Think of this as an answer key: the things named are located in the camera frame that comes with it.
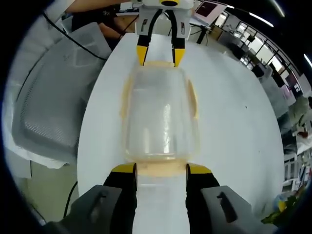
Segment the office chair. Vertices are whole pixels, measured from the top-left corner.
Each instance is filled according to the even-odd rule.
[[[102,58],[111,53],[96,23],[71,37]],[[41,156],[75,162],[83,115],[104,63],[67,38],[52,46],[21,88],[12,124],[14,142]]]

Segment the window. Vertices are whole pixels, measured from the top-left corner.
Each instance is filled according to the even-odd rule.
[[[236,30],[239,32],[239,33],[234,33],[234,37],[236,38],[241,38],[244,34],[244,31],[246,30],[247,28],[247,25],[244,24],[244,23],[239,23],[238,27],[236,28]]]
[[[240,23],[237,27],[237,31],[239,31],[240,33],[244,33],[245,29],[247,28],[247,25],[244,23]]]
[[[286,77],[287,77],[288,75],[289,75],[289,72],[287,71],[287,69],[286,69],[285,71],[283,71],[282,74],[281,74],[281,77],[282,77],[284,83],[285,83],[287,86],[289,86],[289,84],[288,84],[287,81],[286,81]]]
[[[271,50],[278,51],[278,48],[270,40],[267,41],[267,45]]]
[[[300,87],[299,87],[299,84],[295,84],[294,88],[296,89],[296,92],[299,92],[301,90]]]
[[[273,63],[273,66],[275,67],[275,70],[280,73],[281,71],[284,70],[284,66],[282,65],[282,63],[277,59],[276,56],[274,56],[270,62],[268,64]]]
[[[297,72],[296,68],[292,64],[290,64],[288,68],[289,68],[290,72],[294,75],[294,77],[298,80],[300,75]]]
[[[247,27],[243,33],[243,36],[241,37],[242,42],[246,44],[250,43],[250,41],[248,40],[250,39],[249,37],[254,37],[255,34],[256,34],[256,31],[254,29],[252,29],[251,27]]]
[[[274,52],[271,51],[271,49],[265,44],[263,47],[259,50],[256,57],[262,62],[262,64],[266,65],[270,59],[273,57]]]
[[[249,50],[255,55],[263,45],[263,41],[255,36],[253,42],[249,43]]]
[[[289,61],[288,58],[284,55],[283,52],[279,51],[279,52],[278,52],[278,55],[279,55],[279,57],[280,57],[282,60],[285,61],[285,63],[286,63],[287,65],[290,64],[290,61]]]

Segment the desk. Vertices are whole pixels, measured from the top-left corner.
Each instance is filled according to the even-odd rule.
[[[201,21],[199,21],[198,19],[194,17],[190,18],[190,25],[200,27],[201,32],[196,43],[201,44],[201,42],[204,39],[204,36],[206,35],[207,31],[210,29],[209,25],[202,23]]]
[[[124,82],[138,66],[137,39],[135,34],[122,38],[91,93],[78,146],[79,195],[96,184],[103,184],[111,169],[125,162],[119,111]],[[185,45],[180,68],[190,77],[197,93],[201,142],[200,154],[194,156],[192,162],[210,168],[221,185],[231,187],[258,214],[281,193],[284,178],[283,146],[269,99],[254,74],[238,62],[213,48],[188,41]],[[152,36],[146,61],[152,60],[172,61],[170,37]],[[141,200],[143,196],[147,200],[157,196],[142,190],[141,185],[148,184],[138,177],[134,233],[147,232],[138,231],[141,227],[148,228],[149,233],[176,230],[176,233],[189,234],[185,175],[168,180],[171,180],[170,186],[162,186],[158,192],[170,201],[170,208],[155,214],[157,207],[151,207],[146,200],[142,205]],[[153,218],[165,219],[166,226],[159,222],[147,223],[155,221]]]

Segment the transparent plastic box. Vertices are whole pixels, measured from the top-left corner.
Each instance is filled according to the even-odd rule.
[[[127,159],[186,161],[197,153],[196,95],[182,69],[168,62],[146,62],[125,83],[122,100]]]

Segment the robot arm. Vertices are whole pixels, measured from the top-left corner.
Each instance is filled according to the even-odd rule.
[[[190,30],[193,0],[143,0],[142,3],[136,26],[139,34],[136,51],[140,65],[144,65],[154,24],[161,13],[166,12],[172,26],[173,62],[175,67],[178,67],[185,52],[185,39]]]
[[[277,229],[256,219],[250,204],[211,171],[186,165],[186,208],[191,234],[272,234]],[[96,185],[71,206],[60,222],[44,226],[51,234],[131,234],[137,208],[137,165],[115,167],[103,186]]]

